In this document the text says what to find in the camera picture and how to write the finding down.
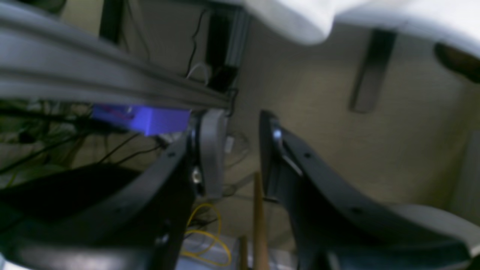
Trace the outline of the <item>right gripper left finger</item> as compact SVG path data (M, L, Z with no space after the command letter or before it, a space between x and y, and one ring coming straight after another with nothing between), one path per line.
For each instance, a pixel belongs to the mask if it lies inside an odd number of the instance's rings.
M222 196L226 121L192 115L143 172L95 164L2 190L2 256L33 270L173 270L195 199Z

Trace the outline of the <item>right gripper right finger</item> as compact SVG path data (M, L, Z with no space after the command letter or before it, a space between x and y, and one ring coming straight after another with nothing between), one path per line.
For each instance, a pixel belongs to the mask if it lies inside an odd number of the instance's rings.
M461 270L467 243L364 195L277 116L259 115L264 194L287 211L302 270Z

